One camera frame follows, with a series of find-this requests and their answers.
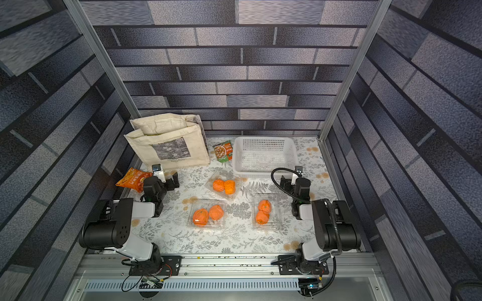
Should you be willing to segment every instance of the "cream tote bag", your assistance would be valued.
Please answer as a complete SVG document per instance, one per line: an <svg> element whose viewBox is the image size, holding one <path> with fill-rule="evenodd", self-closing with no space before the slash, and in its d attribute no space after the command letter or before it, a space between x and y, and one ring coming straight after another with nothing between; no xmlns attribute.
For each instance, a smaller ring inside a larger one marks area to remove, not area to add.
<svg viewBox="0 0 482 301"><path fill-rule="evenodd" d="M124 135L149 171L209 165L206 136L199 115L172 113L131 120L134 131Z"/></svg>

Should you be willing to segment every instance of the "plastic basket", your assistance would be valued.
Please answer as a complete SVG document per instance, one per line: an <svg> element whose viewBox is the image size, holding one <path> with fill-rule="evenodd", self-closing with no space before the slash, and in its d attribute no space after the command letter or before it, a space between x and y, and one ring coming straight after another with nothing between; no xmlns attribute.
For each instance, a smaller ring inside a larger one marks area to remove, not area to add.
<svg viewBox="0 0 482 301"><path fill-rule="evenodd" d="M243 178L270 178L278 167L295 169L298 163L295 143L285 137L238 137L233 146L233 171ZM288 171L278 171L276 178L291 178Z"/></svg>

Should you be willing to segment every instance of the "white floral tablecloth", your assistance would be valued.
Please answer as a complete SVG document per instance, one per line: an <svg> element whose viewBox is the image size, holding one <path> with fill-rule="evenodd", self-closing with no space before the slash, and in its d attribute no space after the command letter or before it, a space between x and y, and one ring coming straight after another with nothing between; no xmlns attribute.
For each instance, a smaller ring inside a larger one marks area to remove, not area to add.
<svg viewBox="0 0 482 301"><path fill-rule="evenodd" d="M311 180L311 199L336 199L321 152L315 137L293 137L304 177ZM271 179L243 178L241 191L233 201L226 201L225 228L208 230L191 228L190 204L196 199L218 199L204 187L217 168L231 169L231 161L220 163L214 156L212 145L233 137L207 138L211 158L209 166L176 170L180 188L169 191L164 199L164 209L157 218L132 220L134 234L157 244L162 253L291 253L299 244L314 238L313 221L299 221L291 214L292 199L281 192ZM279 201L282 228L279 231L259 232L253 229L253 195L274 192ZM129 197L139 199L141 194L131 190Z"/></svg>

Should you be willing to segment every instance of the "snack bag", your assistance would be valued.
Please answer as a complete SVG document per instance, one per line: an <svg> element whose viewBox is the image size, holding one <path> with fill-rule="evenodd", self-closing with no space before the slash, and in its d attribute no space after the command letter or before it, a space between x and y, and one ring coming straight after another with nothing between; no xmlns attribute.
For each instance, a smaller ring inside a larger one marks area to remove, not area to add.
<svg viewBox="0 0 482 301"><path fill-rule="evenodd" d="M116 183L116 186L135 189L141 193L144 190L144 179L150 176L152 176L152 172L137 170L131 167L125 176Z"/></svg>
<svg viewBox="0 0 482 301"><path fill-rule="evenodd" d="M219 162L228 162L233 159L233 147L231 141L224 141L220 144L216 144L214 147L214 153Z"/></svg>

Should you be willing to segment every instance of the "vent grille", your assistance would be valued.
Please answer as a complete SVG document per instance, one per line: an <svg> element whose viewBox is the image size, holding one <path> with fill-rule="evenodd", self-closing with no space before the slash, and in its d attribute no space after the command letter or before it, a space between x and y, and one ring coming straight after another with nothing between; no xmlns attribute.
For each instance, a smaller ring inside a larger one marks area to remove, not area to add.
<svg viewBox="0 0 482 301"><path fill-rule="evenodd" d="M297 278L247 278L247 279L168 279L162 289L143 283L139 279L128 279L124 290L145 291L256 291L256 290L299 290ZM92 279L85 291L121 291L123 279Z"/></svg>

